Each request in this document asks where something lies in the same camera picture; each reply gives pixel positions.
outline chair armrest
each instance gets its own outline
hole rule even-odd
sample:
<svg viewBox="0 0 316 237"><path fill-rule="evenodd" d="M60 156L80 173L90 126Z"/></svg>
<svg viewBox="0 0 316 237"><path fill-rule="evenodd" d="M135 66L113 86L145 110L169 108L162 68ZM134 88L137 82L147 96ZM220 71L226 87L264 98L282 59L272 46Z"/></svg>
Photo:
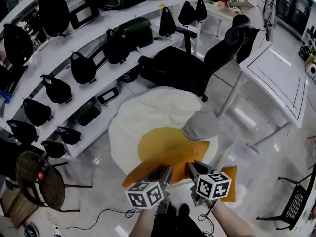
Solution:
<svg viewBox="0 0 316 237"><path fill-rule="evenodd" d="M176 32L182 33L182 34L184 34L184 36L189 36L189 37L194 38L194 39L198 36L197 33L192 32L191 30L185 29L185 28L180 27L180 26L176 26Z"/></svg>
<svg viewBox="0 0 316 237"><path fill-rule="evenodd" d="M142 65L145 69L151 69L160 73L166 73L165 70L162 70L159 66L157 66L157 64L153 62L152 58L148 58L144 55L142 55L138 59L138 63Z"/></svg>

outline black metal chair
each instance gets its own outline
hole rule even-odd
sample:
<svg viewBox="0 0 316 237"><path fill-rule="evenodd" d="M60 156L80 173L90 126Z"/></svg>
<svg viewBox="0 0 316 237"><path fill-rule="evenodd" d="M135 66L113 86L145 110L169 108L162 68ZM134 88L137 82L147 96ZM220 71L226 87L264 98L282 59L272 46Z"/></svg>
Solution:
<svg viewBox="0 0 316 237"><path fill-rule="evenodd" d="M245 15L235 16L233 26L225 33L224 40L207 52L204 62L191 55L190 37L196 38L197 35L188 29L177 27L176 31L185 36L186 52L171 46L159 52L153 59L141 56L138 62L144 68L140 75L159 86L192 92L206 102L208 97L205 91L211 76L233 59L244 45L250 22Z"/></svg>
<svg viewBox="0 0 316 237"><path fill-rule="evenodd" d="M55 167L66 164L68 163L51 165L37 153L23 152L17 160L15 172L18 185L26 199L37 206L50 207L59 212L80 212L80 210L61 210L65 200L65 188L92 188L92 186L65 184L60 172ZM35 184L39 185L44 202L34 189Z"/></svg>
<svg viewBox="0 0 316 237"><path fill-rule="evenodd" d="M303 182L308 177L311 177L311 179L310 179L308 188L305 190L304 187L301 185L301 182ZM296 185L284 211L282 212L280 216L268 217L268 218L257 217L257 220L283 221L283 222L288 223L289 226L284 227L284 228L277 228L277 230L284 230L284 229L292 230L295 227L298 219L300 218L304 210L307 199L313 188L315 177L316 177L316 164L313 167L312 173L304 177L300 181L294 181L289 178L279 177L278 178L279 180L283 179Z"/></svg>

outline human hand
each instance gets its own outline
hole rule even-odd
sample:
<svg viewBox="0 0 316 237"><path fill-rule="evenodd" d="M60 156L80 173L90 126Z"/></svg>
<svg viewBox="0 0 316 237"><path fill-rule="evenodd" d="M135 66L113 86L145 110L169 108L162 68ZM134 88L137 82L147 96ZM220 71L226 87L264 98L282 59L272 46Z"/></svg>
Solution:
<svg viewBox="0 0 316 237"><path fill-rule="evenodd" d="M152 209L143 209L141 211L141 214L147 215L147 216L154 215L157 211L157 208L158 208L158 206L154 206Z"/></svg>
<svg viewBox="0 0 316 237"><path fill-rule="evenodd" d="M217 204L218 201L219 201L219 199L212 200L212 201L206 200L205 204L207 205L208 209L213 210L213 208L215 207L215 205Z"/></svg>

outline black office chair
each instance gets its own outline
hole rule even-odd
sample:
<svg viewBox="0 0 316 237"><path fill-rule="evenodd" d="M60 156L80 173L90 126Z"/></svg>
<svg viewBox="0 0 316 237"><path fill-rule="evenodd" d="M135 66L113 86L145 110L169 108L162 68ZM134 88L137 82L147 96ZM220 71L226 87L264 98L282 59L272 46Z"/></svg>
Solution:
<svg viewBox="0 0 316 237"><path fill-rule="evenodd" d="M169 86L185 90L208 100L205 91L214 72L228 63L245 43L245 34L250 30L251 21L245 15L233 18L233 25L225 33L225 38L211 48L204 62L191 55L190 37L197 35L188 29L177 27L176 31L185 36L186 52L175 47L168 47L153 59L141 56L138 63L144 68L141 77L159 86Z"/></svg>

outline speaker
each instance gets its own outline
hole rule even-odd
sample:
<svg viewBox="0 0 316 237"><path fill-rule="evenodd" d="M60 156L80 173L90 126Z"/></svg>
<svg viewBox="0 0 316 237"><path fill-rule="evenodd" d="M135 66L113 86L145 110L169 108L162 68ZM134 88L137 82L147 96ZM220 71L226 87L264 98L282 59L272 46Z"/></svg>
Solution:
<svg viewBox="0 0 316 237"><path fill-rule="evenodd" d="M305 72L311 79L313 79L316 75L316 64L311 63L310 65L308 65Z"/></svg>

